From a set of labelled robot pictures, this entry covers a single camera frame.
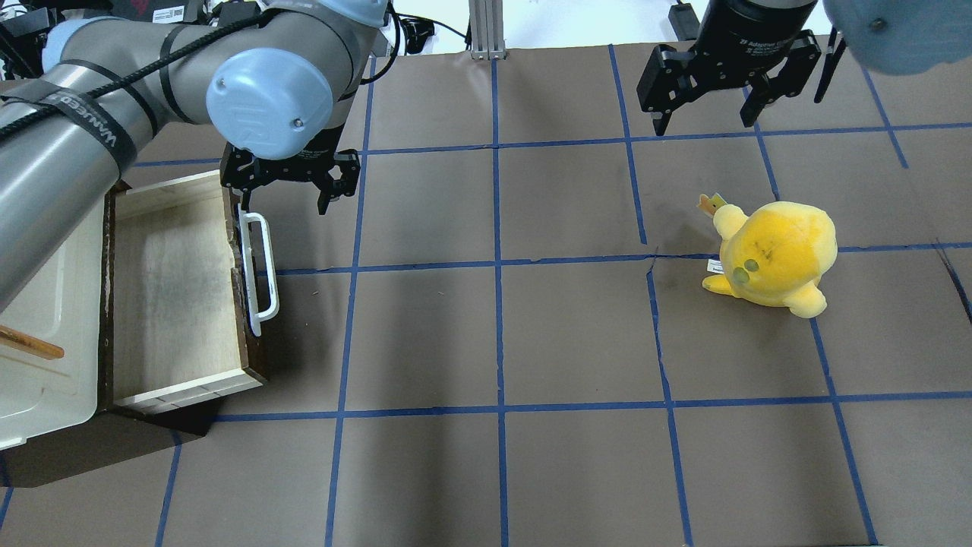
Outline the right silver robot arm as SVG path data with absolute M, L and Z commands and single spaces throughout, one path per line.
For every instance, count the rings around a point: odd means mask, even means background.
M 716 90 L 747 89 L 740 121 L 752 127 L 768 105 L 799 96 L 817 63 L 826 95 L 850 53 L 862 67 L 890 75 L 921 74 L 970 55 L 968 1 L 825 1 L 826 46 L 806 28 L 815 1 L 712 1 L 686 51 L 666 43 L 647 58 L 636 97 L 662 136 L 674 111 Z

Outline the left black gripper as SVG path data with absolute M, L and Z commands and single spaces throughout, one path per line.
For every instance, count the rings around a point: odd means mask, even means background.
M 342 129 L 323 129 L 284 160 L 256 159 L 252 152 L 227 144 L 221 159 L 221 185 L 239 197 L 240 207 L 248 212 L 252 180 L 260 185 L 278 180 L 316 182 L 318 214 L 323 216 L 331 202 L 354 197 L 360 182 L 360 153 L 356 149 L 337 152 L 341 136 Z

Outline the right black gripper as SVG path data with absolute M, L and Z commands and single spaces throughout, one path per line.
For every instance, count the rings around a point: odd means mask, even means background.
M 663 136 L 671 114 L 703 90 L 742 89 L 743 126 L 752 128 L 764 108 L 783 96 L 799 96 L 822 55 L 804 25 L 815 1 L 712 1 L 689 51 L 659 44 L 636 85 L 641 110 Z M 777 76 L 768 73 L 780 67 Z

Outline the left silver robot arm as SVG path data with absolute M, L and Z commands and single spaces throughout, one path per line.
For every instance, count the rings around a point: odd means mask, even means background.
M 336 145 L 389 6 L 273 1 L 229 27 L 53 27 L 44 73 L 2 94 L 3 307 L 170 122 L 212 125 L 262 160 Z

